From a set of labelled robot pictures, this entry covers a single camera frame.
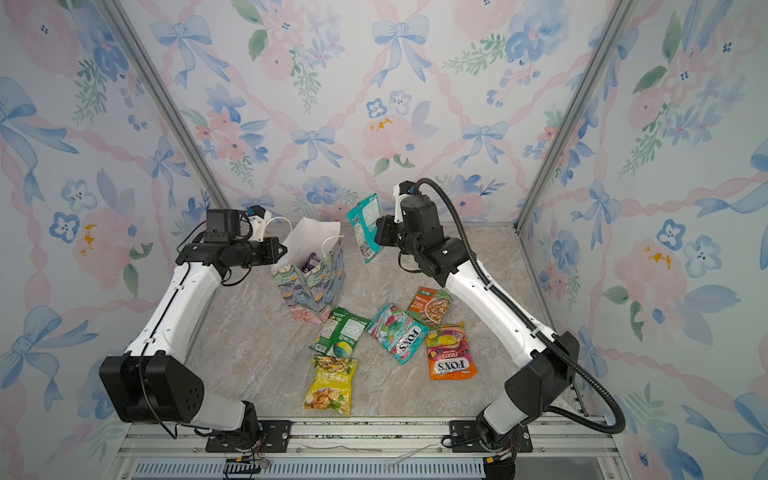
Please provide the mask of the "teal mint candy bag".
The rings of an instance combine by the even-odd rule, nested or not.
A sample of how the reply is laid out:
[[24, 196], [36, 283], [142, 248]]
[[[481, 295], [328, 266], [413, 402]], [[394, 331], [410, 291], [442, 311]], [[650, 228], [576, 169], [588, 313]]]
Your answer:
[[360, 253], [366, 263], [370, 263], [382, 249], [375, 241], [376, 221], [380, 215], [380, 204], [376, 193], [359, 201], [347, 213]]

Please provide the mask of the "floral paper gift bag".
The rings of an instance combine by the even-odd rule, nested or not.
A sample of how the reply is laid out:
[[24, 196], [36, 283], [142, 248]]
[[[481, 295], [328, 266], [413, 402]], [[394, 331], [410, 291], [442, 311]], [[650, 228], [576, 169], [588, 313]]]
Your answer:
[[[303, 218], [284, 245], [287, 253], [271, 267], [279, 292], [294, 319], [322, 325], [336, 307], [345, 279], [341, 224]], [[322, 262], [303, 273], [302, 266], [313, 252]]]

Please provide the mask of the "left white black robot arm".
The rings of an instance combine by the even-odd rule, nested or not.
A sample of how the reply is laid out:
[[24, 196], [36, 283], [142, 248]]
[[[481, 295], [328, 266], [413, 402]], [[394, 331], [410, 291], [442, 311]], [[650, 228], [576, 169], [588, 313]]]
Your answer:
[[183, 246], [170, 284], [139, 335], [117, 356], [108, 356], [98, 374], [124, 423], [157, 424], [170, 435], [179, 426], [245, 451], [256, 447], [263, 430], [253, 404], [207, 390], [187, 365], [216, 291], [235, 267], [273, 265], [287, 249], [275, 237]]

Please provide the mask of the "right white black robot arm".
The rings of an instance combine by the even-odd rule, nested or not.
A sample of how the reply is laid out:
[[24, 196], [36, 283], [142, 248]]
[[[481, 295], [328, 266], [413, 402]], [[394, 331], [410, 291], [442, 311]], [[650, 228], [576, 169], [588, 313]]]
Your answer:
[[412, 256], [420, 273], [469, 306], [518, 367], [499, 397], [476, 417], [483, 447], [489, 451], [510, 447], [523, 427], [538, 419], [571, 385], [574, 369], [556, 352], [574, 360], [578, 341], [557, 335], [498, 289], [465, 242], [444, 234], [437, 206], [428, 196], [398, 194], [395, 213], [379, 218], [376, 225], [375, 241]]

